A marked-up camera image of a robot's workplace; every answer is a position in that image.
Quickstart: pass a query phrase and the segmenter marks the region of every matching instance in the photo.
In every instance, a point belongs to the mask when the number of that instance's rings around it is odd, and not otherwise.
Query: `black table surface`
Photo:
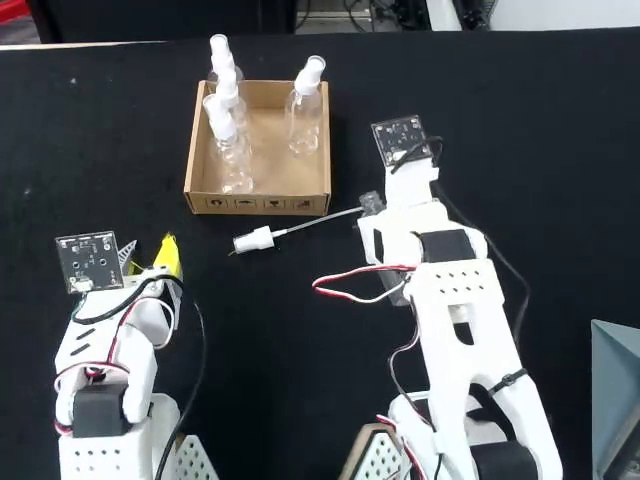
[[[314,295],[364,262],[353,218],[228,257],[231,238],[299,218],[192,215],[182,196],[208,43],[0,53],[0,440],[3,478],[58,477],[53,358],[75,298],[53,238],[113,229],[153,259],[176,234],[206,316],[206,381],[184,430],[223,480],[336,478],[355,435],[395,390],[386,358],[413,319],[386,303]],[[441,180],[533,288],[522,357],[565,466],[590,475],[590,320],[640,326],[640,30],[234,38],[249,78],[327,59],[332,210],[383,188],[369,125],[419,114],[446,139]],[[512,316],[518,283],[498,266]],[[379,292],[375,275],[345,287]],[[184,401],[198,365],[185,307],[156,390]],[[406,388],[424,387],[417,352]]]

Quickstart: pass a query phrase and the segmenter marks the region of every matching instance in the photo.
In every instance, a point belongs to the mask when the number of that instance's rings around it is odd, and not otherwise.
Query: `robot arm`
[[[166,269],[145,270],[141,275],[125,277],[125,288],[87,293],[74,318],[82,321],[110,310],[127,299],[140,282],[161,273]],[[149,284],[128,309],[108,319],[90,325],[74,319],[69,322],[55,360],[59,390],[56,420],[60,425],[71,427],[78,421],[73,415],[78,392],[86,390],[91,395],[88,390],[92,385],[126,386],[121,407],[127,423],[139,423],[147,416],[158,369],[154,345],[162,344],[171,329],[177,328],[177,321],[171,325],[167,322],[165,308],[171,318],[179,317],[175,285],[158,280]]]
[[[387,168],[386,208],[365,208],[369,215],[358,221],[367,263],[416,267],[406,276],[385,272],[382,279],[387,288],[406,282],[392,302],[411,304],[416,316],[430,390],[409,397],[426,400],[429,420],[399,396],[390,421],[413,452],[414,465],[432,480],[436,471],[438,480],[493,478],[487,472],[560,480],[558,451],[511,337],[484,235],[449,220],[431,195],[429,184],[437,177],[430,159],[407,163],[395,174]],[[456,333],[460,324],[471,334],[465,342]],[[514,439],[471,421],[472,384],[489,392],[511,422]]]
[[[154,350],[169,343],[179,324],[182,282],[175,239],[165,237],[152,268],[121,279],[122,263],[116,271],[103,261],[116,248],[112,232],[63,237],[58,244],[68,285],[89,285],[55,359],[61,479],[217,480],[197,437],[176,447],[185,414],[180,416],[172,398],[153,392]],[[92,289],[105,284],[107,289]],[[202,364],[185,412],[206,362],[201,315],[200,320]]]

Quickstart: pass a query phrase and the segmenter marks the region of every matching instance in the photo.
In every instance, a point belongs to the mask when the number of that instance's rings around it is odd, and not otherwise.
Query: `perforated metal plate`
[[[122,288],[124,280],[113,232],[56,238],[67,292]]]
[[[396,118],[371,125],[373,137],[385,166],[391,167],[416,145],[424,143],[427,135],[422,128],[420,117]],[[410,161],[432,157],[429,145],[425,143],[421,149],[411,155]]]
[[[180,480],[220,480],[200,439],[188,435],[176,454],[176,477]]]

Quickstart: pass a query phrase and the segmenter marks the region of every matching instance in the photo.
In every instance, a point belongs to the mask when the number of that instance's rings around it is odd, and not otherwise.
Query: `red and white wire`
[[[391,420],[389,417],[385,417],[384,415],[378,414],[378,415],[376,415],[376,419],[380,423],[384,423],[385,425],[391,426],[394,431],[398,430],[398,424],[396,422],[394,422],[393,420]],[[403,443],[404,451],[407,453],[407,456],[409,457],[409,460],[411,461],[413,466],[418,471],[418,475],[420,477],[420,480],[427,480],[428,477],[427,477],[426,473],[424,472],[424,469],[422,468],[422,465],[420,465],[420,462],[418,461],[418,457],[416,456],[415,452],[411,449],[411,447],[407,444],[407,442],[404,441],[404,439],[402,440],[402,443]]]
[[[311,284],[311,286],[313,287],[313,289],[322,294],[322,295],[327,295],[329,297],[338,297],[338,298],[345,298],[347,300],[351,300],[352,302],[357,302],[357,303],[376,303],[379,302],[380,300],[388,297],[389,295],[397,292],[398,290],[402,289],[402,287],[405,286],[406,281],[403,280],[401,281],[398,285],[396,285],[393,288],[390,288],[389,290],[387,290],[386,292],[378,295],[377,297],[374,298],[360,298],[357,297],[356,295],[353,295],[351,293],[348,292],[342,292],[340,290],[332,290],[329,288],[323,288],[320,285],[323,285],[325,283],[330,283],[333,282],[335,280],[340,280],[342,278],[346,278],[346,277],[350,277],[353,275],[357,275],[359,273],[365,273],[365,272],[379,272],[379,271],[383,271],[383,270],[393,270],[393,271],[397,271],[397,272],[412,272],[416,269],[415,266],[412,265],[368,265],[366,267],[360,267],[360,268],[355,268],[353,270],[350,270],[348,272],[343,272],[343,273],[335,273],[333,275],[325,275],[324,277],[320,277],[316,280],[314,280],[314,282]]]
[[[120,365],[116,365],[114,363],[110,363],[110,362],[79,362],[79,363],[75,363],[67,368],[65,368],[64,370],[62,370],[55,378],[55,380],[53,381],[53,388],[55,389],[56,393],[58,393],[60,391],[60,382],[62,381],[62,379],[65,377],[65,375],[68,375],[69,373],[71,373],[74,370],[77,370],[79,368],[84,368],[84,369],[97,369],[100,371],[104,371],[104,370],[115,370],[118,371],[120,373],[123,373],[125,375],[129,375],[129,370],[127,370],[126,368],[120,366]]]
[[[58,435],[71,435],[73,433],[71,427],[61,424],[57,419],[53,421],[53,427],[58,432]]]

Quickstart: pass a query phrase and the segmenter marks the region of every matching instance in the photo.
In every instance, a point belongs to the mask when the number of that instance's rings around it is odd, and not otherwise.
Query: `open cardboard tray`
[[[327,82],[320,85],[323,112],[318,150],[299,158],[289,151],[284,124],[284,104],[292,89],[293,82],[241,82],[249,114],[254,191],[239,195],[222,193],[213,134],[202,106],[215,84],[198,84],[184,182],[184,195],[193,213],[326,215],[331,199],[329,86]]]

